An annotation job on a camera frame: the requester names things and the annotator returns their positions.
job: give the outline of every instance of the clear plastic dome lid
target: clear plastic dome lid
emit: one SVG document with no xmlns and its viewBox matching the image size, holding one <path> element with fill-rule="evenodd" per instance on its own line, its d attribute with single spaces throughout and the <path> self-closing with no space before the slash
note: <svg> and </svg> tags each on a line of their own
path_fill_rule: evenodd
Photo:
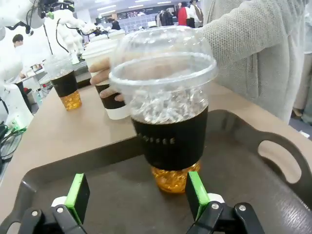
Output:
<svg viewBox="0 0 312 234">
<path fill-rule="evenodd" d="M 186 26 L 152 28 L 126 35 L 111 57 L 111 84 L 124 94 L 135 89 L 199 86 L 215 78 L 208 41 Z"/>
</svg>

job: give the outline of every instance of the cup bottom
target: cup bottom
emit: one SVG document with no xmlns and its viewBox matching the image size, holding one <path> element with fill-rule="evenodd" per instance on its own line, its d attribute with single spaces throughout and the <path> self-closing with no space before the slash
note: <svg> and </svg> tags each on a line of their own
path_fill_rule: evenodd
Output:
<svg viewBox="0 0 312 234">
<path fill-rule="evenodd" d="M 173 194 L 181 194 L 185 192 L 186 178 L 188 172 L 198 172 L 200 170 L 200 162 L 181 171 L 166 171 L 152 167 L 152 173 L 158 187 Z"/>
<path fill-rule="evenodd" d="M 130 115 L 130 108 L 128 105 L 117 109 L 106 109 L 107 115 L 112 120 L 119 120 L 126 118 Z"/>
<path fill-rule="evenodd" d="M 77 109 L 82 105 L 78 90 L 60 99 L 67 111 Z"/>
</svg>

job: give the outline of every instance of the orange liquid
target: orange liquid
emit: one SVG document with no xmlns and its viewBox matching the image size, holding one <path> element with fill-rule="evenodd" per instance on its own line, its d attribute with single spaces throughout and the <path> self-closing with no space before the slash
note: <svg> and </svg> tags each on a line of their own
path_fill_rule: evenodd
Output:
<svg viewBox="0 0 312 234">
<path fill-rule="evenodd" d="M 155 177 L 158 187 L 165 192 L 174 194 L 184 193 L 187 173 L 198 172 L 199 170 L 199 162 L 181 171 L 166 171 L 152 167 L 152 173 Z"/>
<path fill-rule="evenodd" d="M 60 97 L 60 99 L 67 111 L 77 109 L 82 105 L 78 90 L 68 96 Z"/>
</svg>

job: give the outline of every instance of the red jacket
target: red jacket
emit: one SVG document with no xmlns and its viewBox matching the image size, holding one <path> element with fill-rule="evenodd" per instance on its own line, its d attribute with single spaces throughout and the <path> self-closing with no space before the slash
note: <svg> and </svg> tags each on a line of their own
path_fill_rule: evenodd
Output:
<svg viewBox="0 0 312 234">
<path fill-rule="evenodd" d="M 186 19 L 187 19 L 186 9 L 185 9 L 185 7 L 182 7 L 178 13 L 179 25 L 187 26 Z"/>
</svg>

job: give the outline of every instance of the black jacket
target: black jacket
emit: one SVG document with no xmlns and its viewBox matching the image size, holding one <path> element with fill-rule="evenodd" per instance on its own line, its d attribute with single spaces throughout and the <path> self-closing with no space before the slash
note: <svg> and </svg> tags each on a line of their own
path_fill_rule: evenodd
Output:
<svg viewBox="0 0 312 234">
<path fill-rule="evenodd" d="M 165 11 L 160 16 L 161 26 L 170 26 L 173 25 L 174 22 L 172 20 L 172 15 L 170 12 Z"/>
<path fill-rule="evenodd" d="M 121 29 L 120 26 L 119 26 L 118 21 L 113 21 L 112 25 L 113 25 L 112 29 L 115 29 L 115 30 L 120 30 Z"/>
</svg>

